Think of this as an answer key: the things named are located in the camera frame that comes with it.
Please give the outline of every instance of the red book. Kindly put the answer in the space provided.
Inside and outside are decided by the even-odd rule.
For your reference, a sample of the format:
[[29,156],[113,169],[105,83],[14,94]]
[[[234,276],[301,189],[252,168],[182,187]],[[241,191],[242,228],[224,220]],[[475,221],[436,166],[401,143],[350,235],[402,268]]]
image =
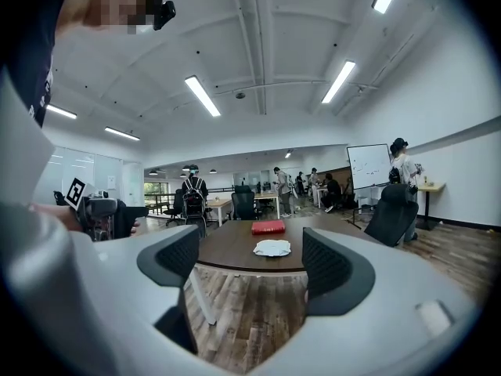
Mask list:
[[285,224],[282,220],[272,220],[269,222],[252,223],[253,235],[283,233],[284,231],[285,231]]

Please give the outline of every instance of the backpack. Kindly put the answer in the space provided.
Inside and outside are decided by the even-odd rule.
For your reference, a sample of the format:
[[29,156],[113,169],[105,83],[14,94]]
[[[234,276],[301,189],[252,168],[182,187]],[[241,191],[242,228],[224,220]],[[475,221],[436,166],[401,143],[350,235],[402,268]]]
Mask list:
[[188,190],[182,196],[182,199],[184,200],[185,213],[187,215],[205,213],[205,199],[200,189],[202,187],[202,182],[203,180],[199,178],[194,186],[190,179],[185,180]]

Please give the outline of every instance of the black office chair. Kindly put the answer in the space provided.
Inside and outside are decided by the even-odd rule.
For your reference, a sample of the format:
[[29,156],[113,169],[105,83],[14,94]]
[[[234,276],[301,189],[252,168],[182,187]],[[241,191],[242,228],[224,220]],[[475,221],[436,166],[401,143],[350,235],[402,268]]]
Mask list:
[[408,198],[407,184],[385,187],[365,233],[388,247],[397,245],[419,210],[419,205]]
[[182,206],[182,190],[176,190],[172,209],[164,211],[165,215],[171,216],[171,218],[165,223],[166,226],[168,226],[171,222],[176,222],[176,224],[178,224],[178,221],[182,220],[181,217],[179,217],[182,214]]
[[249,193],[252,192],[248,185],[236,185],[235,193]]
[[233,219],[256,220],[254,211],[254,192],[232,193]]

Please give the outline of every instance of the whiteboard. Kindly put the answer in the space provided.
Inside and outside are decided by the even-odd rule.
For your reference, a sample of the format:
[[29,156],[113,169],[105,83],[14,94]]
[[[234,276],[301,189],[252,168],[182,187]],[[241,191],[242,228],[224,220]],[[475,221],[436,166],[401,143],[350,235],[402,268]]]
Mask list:
[[388,184],[391,170],[388,145],[350,146],[348,148],[353,189]]

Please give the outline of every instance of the window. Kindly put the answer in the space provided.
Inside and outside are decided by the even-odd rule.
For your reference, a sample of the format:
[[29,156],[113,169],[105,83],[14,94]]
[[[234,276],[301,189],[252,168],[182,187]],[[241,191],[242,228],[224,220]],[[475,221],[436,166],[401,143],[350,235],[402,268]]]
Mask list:
[[146,206],[168,203],[168,183],[144,183],[144,201]]

